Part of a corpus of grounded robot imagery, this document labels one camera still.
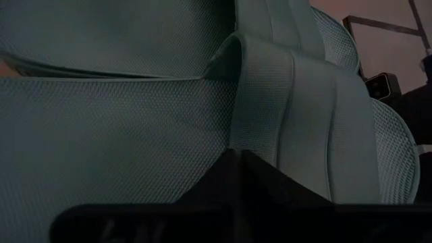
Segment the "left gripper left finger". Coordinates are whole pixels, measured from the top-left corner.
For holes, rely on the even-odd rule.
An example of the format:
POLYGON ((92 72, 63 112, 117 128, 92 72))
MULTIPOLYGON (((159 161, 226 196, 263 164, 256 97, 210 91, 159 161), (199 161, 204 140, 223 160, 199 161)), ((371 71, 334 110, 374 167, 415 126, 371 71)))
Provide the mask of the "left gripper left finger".
POLYGON ((84 204, 50 225, 50 243, 236 243, 237 156, 224 151, 175 202, 84 204))

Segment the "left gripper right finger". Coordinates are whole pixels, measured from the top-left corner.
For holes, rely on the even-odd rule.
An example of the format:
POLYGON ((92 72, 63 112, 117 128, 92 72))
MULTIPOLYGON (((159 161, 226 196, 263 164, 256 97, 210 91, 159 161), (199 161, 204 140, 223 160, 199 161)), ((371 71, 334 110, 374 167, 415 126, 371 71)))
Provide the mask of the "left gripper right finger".
POLYGON ((337 204, 251 151, 241 199, 256 243, 432 243, 432 206, 337 204))

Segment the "green rubber slide sandal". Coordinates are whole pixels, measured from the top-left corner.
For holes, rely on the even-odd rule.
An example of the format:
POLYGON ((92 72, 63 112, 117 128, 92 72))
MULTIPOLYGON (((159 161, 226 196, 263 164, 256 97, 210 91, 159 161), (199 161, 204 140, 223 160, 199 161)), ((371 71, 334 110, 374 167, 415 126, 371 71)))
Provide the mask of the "green rubber slide sandal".
POLYGON ((199 78, 0 78, 0 243, 50 243, 84 204, 174 203, 237 156, 237 240, 251 151, 337 204, 414 205, 420 165, 403 119, 353 72, 234 34, 199 78))
POLYGON ((24 76, 198 76, 236 31, 359 68, 308 0, 0 0, 0 56, 24 76))

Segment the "wooden shelf with black frame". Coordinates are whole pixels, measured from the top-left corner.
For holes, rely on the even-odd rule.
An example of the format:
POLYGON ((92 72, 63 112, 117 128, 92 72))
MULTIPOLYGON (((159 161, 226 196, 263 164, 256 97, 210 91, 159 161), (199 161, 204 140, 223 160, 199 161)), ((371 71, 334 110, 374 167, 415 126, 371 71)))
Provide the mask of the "wooden shelf with black frame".
POLYGON ((393 74, 403 93, 426 85, 420 62, 432 49, 432 0, 309 1, 352 34, 363 78, 393 74))

